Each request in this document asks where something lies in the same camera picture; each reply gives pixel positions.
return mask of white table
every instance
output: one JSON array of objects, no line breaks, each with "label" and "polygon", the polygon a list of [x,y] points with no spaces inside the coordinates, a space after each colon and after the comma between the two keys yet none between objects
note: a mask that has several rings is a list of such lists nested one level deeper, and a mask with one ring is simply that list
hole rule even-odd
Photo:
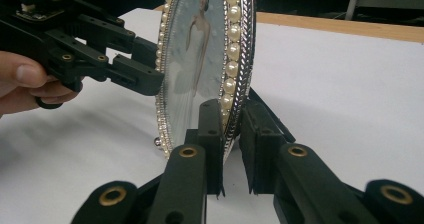
[{"label": "white table", "polygon": [[[151,41],[160,12],[135,10],[126,27]],[[424,194],[424,45],[259,24],[252,86],[298,143],[344,182],[402,182]],[[154,98],[110,82],[54,111],[0,120],[0,223],[69,223],[97,187],[141,186],[166,160]],[[278,223],[272,196],[253,196],[236,147],[224,167],[227,197],[208,198],[208,223]]]}]

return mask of finger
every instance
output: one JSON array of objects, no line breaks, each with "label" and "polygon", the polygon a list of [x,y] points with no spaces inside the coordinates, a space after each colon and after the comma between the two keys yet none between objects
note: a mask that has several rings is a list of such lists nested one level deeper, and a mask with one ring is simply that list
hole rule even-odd
[{"label": "finger", "polygon": [[44,86],[31,89],[30,93],[38,97],[58,97],[73,92],[64,87],[59,81],[48,82]]},{"label": "finger", "polygon": [[63,96],[57,97],[42,97],[41,101],[45,104],[60,104],[74,99],[78,95],[77,92],[71,92]]},{"label": "finger", "polygon": [[18,54],[0,51],[1,82],[23,87],[40,87],[46,80],[46,72],[38,62]]},{"label": "finger", "polygon": [[18,87],[6,96],[0,98],[0,115],[38,108],[35,98],[28,89]]}]

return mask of glass surface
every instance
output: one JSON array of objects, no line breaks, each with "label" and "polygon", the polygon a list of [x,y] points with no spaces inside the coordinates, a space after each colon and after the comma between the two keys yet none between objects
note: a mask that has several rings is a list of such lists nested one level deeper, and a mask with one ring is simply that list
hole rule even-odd
[{"label": "glass surface", "polygon": [[[200,104],[217,99],[229,151],[250,79],[253,0],[165,1],[157,52],[157,69],[165,73],[157,97],[161,146],[169,156],[184,144],[186,130],[198,127]],[[243,45],[250,48],[243,52]]]}]

